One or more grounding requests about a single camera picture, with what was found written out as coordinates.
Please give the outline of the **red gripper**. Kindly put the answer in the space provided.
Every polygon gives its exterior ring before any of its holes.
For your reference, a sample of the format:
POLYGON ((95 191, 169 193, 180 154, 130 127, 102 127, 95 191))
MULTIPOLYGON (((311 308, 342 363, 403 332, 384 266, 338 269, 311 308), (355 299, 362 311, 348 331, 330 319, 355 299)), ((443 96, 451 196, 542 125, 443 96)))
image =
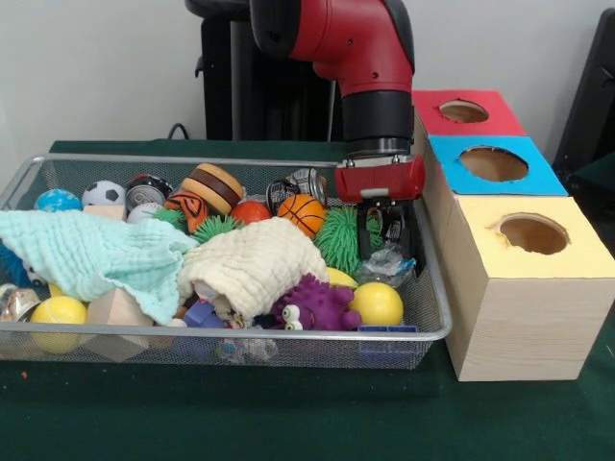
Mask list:
POLYGON ((421 156, 395 155, 379 158, 347 158, 336 165, 335 187, 338 197, 357 205, 357 244, 361 259, 371 256, 367 229, 366 199, 389 198, 400 203, 403 225, 400 246, 404 258, 415 257, 414 211, 408 200, 419 198, 426 182, 426 165, 421 156))

